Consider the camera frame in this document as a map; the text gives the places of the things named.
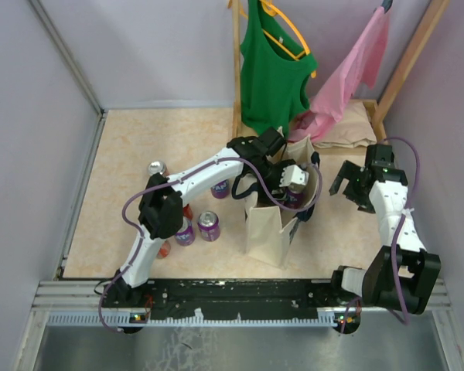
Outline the beige canvas tote bag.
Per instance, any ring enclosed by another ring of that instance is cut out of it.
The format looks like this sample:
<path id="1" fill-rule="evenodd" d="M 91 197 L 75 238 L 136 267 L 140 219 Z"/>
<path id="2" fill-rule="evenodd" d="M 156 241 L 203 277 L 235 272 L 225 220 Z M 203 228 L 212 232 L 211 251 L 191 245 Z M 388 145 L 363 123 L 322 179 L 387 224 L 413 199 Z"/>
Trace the beige canvas tote bag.
<path id="1" fill-rule="evenodd" d="M 287 267 L 292 240 L 299 225 L 310 219 L 322 189 L 319 153 L 310 138 L 288 145 L 283 159 L 294 161 L 309 173 L 301 208 L 284 206 L 286 194 L 279 199 L 283 207 L 270 204 L 255 174 L 248 174 L 242 179 L 237 177 L 231 188 L 234 199 L 244 200 L 246 255 L 278 268 Z"/>

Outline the purple Fanta can top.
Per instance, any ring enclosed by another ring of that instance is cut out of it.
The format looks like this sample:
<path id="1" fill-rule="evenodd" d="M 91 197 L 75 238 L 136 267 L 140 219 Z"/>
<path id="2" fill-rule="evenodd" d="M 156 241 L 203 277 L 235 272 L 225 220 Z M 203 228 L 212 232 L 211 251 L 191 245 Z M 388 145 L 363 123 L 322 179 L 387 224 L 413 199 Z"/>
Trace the purple Fanta can top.
<path id="1" fill-rule="evenodd" d="M 299 209 L 302 207 L 305 198 L 303 190 L 294 190 L 292 188 L 286 189 L 286 198 L 284 206 L 289 209 Z"/>

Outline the red Coke can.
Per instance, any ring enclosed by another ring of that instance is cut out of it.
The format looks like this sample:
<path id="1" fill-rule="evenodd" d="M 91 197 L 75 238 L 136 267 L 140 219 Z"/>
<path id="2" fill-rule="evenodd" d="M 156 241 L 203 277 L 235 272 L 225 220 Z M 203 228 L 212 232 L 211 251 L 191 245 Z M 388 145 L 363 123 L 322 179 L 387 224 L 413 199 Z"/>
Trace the red Coke can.
<path id="1" fill-rule="evenodd" d="M 163 177 L 168 177 L 169 176 L 169 170 L 167 168 L 166 163 L 161 160 L 156 160 L 151 162 L 148 165 L 148 175 L 153 176 L 155 174 L 160 174 Z"/>
<path id="2" fill-rule="evenodd" d="M 159 252 L 157 253 L 157 258 L 158 259 L 164 259 L 168 257 L 170 251 L 172 249 L 171 243 L 166 240 L 162 246 L 159 248 Z"/>
<path id="3" fill-rule="evenodd" d="M 193 211 L 190 205 L 186 205 L 183 207 L 183 215 L 189 220 L 193 219 Z"/>

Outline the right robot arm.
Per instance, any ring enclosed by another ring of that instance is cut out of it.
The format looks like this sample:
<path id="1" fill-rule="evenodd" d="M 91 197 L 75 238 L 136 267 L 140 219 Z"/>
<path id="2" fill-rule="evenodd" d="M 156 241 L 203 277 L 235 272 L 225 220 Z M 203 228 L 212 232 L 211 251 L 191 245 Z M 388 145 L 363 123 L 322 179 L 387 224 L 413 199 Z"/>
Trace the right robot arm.
<path id="1" fill-rule="evenodd" d="M 390 145 L 367 147 L 365 162 L 345 161 L 329 193 L 344 196 L 377 218 L 381 248 L 367 269 L 341 266 L 333 272 L 330 297 L 348 305 L 356 297 L 370 306 L 420 315 L 428 304 L 442 264 L 427 251 L 415 228 L 405 172 L 394 163 Z"/>

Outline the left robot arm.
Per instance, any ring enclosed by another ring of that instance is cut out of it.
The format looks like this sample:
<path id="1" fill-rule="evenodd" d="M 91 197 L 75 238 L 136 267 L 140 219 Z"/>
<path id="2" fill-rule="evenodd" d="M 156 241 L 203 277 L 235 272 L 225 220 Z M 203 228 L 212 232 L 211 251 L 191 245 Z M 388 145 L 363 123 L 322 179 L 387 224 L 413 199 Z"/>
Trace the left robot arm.
<path id="1" fill-rule="evenodd" d="M 139 202 L 137 221 L 130 221 L 125 210 L 121 212 L 122 219 L 137 230 L 137 235 L 126 261 L 104 293 L 118 304 L 140 305 L 145 297 L 143 285 L 157 253 L 183 227 L 184 207 L 212 186 L 252 174 L 260 195 L 278 205 L 288 186 L 305 181 L 303 170 L 294 160 L 272 161 L 286 143 L 281 133 L 269 128 L 260 136 L 232 139 L 214 156 L 183 172 L 151 175 L 145 189 L 126 202 Z"/>

